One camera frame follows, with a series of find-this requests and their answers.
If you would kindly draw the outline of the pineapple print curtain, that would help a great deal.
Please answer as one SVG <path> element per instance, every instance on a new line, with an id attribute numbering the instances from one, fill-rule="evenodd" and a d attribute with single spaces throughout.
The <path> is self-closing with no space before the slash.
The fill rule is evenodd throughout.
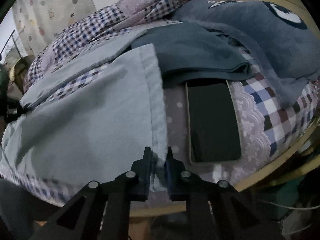
<path id="1" fill-rule="evenodd" d="M 11 8 L 22 44 L 34 56 L 63 29 L 95 12 L 92 0 L 16 0 Z"/>

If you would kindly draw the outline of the teal folded cloth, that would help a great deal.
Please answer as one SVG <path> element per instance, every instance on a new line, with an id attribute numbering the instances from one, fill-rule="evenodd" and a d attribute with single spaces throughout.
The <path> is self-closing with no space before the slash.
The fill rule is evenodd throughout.
<path id="1" fill-rule="evenodd" d="M 191 23 L 148 29 L 132 48 L 152 44 L 163 85 L 193 79 L 243 81 L 253 76 L 250 63 L 217 33 Z"/>

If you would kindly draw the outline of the black tablet device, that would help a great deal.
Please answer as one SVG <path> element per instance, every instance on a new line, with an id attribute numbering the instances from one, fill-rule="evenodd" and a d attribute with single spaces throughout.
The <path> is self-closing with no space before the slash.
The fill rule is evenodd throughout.
<path id="1" fill-rule="evenodd" d="M 211 165 L 241 157 L 238 118 L 226 80 L 185 83 L 188 103 L 190 162 Z"/>

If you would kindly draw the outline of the rolled checkered duvet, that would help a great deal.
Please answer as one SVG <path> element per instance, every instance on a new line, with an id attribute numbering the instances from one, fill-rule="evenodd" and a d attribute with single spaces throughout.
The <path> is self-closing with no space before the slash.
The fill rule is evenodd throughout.
<path id="1" fill-rule="evenodd" d="M 37 55 L 24 77 L 23 90 L 94 45 L 129 33 L 134 26 L 163 19 L 189 1 L 120 0 L 76 21 Z"/>

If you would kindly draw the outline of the light blue grey garment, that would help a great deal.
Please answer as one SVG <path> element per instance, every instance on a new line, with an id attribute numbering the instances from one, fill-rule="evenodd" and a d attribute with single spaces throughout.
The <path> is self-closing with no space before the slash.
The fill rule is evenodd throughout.
<path id="1" fill-rule="evenodd" d="M 167 151 L 162 79 L 152 44 L 133 31 L 79 55 L 22 97 L 1 143 L 1 171 L 71 186 L 105 182 Z"/>

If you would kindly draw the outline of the dark blue plush blanket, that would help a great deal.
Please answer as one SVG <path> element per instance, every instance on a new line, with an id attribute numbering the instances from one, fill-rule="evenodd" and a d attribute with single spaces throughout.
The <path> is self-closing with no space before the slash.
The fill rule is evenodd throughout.
<path id="1" fill-rule="evenodd" d="M 192 0 L 172 18 L 238 40 L 258 62 L 282 108 L 293 106 L 304 87 L 319 77 L 319 38 L 285 7 L 265 1 Z"/>

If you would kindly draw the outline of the black clothes rack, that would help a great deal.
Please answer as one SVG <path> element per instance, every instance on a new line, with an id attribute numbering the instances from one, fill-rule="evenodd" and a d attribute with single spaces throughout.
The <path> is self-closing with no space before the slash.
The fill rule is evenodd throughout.
<path id="1" fill-rule="evenodd" d="M 28 54 L 17 31 L 13 30 L 5 43 L 1 46 L 2 60 L 13 58 L 23 58 Z"/>

